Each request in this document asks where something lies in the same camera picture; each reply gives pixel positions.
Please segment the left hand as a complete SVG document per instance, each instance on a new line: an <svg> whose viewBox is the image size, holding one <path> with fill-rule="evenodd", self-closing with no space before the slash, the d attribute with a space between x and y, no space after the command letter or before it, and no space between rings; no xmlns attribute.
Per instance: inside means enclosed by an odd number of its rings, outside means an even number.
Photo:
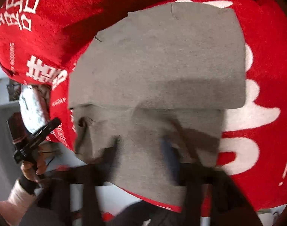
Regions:
<svg viewBox="0 0 287 226"><path fill-rule="evenodd" d="M39 175L44 175L47 169L47 165L44 159L44 153L42 152L41 147L38 147L38 156L36 162L37 169L34 168L33 163L28 161L22 162L20 168L22 170L22 174L26 179L39 183L41 181Z"/></svg>

